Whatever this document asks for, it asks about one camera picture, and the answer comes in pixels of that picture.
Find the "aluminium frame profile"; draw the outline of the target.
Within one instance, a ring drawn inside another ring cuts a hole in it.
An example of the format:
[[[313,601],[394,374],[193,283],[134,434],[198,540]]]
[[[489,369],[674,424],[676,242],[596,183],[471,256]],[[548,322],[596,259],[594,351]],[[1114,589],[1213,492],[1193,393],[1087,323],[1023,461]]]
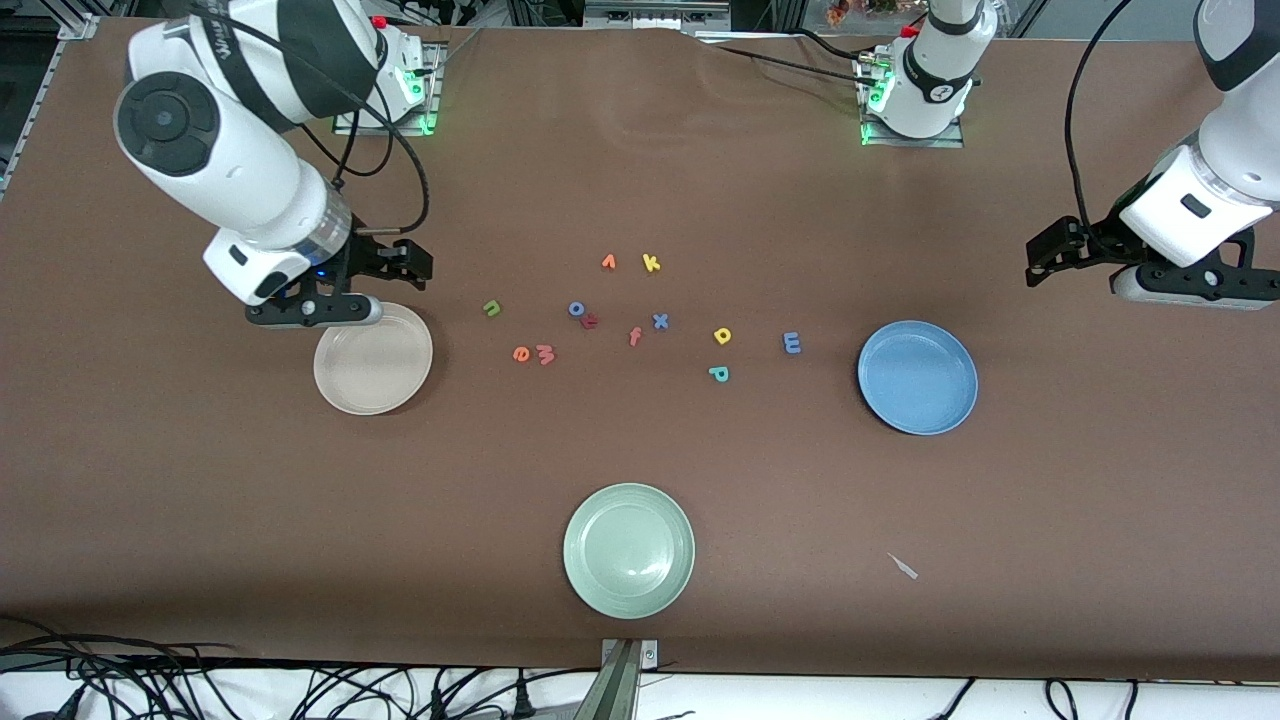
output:
[[[730,32],[732,13],[730,0],[584,0],[582,27]]]

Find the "beige plate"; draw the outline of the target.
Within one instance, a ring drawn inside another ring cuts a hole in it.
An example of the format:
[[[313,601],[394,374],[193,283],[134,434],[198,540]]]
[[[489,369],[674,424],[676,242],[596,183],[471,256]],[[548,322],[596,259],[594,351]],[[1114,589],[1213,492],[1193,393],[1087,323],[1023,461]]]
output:
[[[424,386],[434,360],[428,323],[411,307],[384,304],[371,325],[332,327],[314,354],[314,380],[335,409],[357,416],[393,411]]]

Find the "blue plate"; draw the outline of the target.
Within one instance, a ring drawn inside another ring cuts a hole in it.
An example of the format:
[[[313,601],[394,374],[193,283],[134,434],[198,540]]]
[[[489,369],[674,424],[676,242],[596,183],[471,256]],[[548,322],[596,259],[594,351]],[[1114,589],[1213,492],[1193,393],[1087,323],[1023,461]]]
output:
[[[945,328],[900,320],[863,343],[855,378],[865,405],[888,427],[940,436],[960,427],[979,398],[977,365]]]

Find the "metal clamp bracket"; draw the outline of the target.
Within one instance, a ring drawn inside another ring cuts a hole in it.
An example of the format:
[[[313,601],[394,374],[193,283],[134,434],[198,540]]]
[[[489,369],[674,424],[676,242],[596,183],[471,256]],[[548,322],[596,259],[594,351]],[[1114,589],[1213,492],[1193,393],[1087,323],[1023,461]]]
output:
[[[602,667],[573,720],[635,720],[641,675],[657,667],[657,639],[603,641]]]

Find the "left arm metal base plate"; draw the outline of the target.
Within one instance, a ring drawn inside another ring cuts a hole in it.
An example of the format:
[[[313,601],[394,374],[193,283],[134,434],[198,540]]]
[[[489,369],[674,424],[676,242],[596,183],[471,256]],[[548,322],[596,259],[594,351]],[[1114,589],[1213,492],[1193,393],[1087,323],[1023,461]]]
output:
[[[872,114],[861,117],[861,145],[863,146],[892,146],[909,149],[963,149],[963,126],[955,118],[937,136],[929,138],[911,138],[893,132],[882,118]]]

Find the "pale green plate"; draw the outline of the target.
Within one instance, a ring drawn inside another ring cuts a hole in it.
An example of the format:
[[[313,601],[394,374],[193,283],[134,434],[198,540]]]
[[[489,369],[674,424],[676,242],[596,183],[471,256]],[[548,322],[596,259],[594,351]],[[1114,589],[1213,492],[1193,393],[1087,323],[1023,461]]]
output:
[[[573,511],[562,544],[577,597],[608,618],[639,620],[668,609],[687,587],[696,559],[692,524],[664,491],[607,486]]]

